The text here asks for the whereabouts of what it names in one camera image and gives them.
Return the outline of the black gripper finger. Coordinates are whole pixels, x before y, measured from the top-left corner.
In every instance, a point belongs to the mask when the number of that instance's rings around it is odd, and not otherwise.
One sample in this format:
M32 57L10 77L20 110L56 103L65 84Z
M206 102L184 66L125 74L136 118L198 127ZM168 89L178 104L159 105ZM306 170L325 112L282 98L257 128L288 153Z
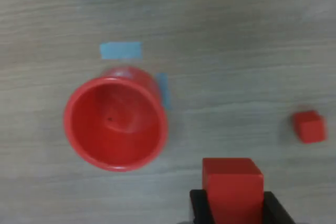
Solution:
M193 189L190 191L190 206L190 223L215 224L205 190Z
M271 191L264 192L262 216L262 224L296 224Z

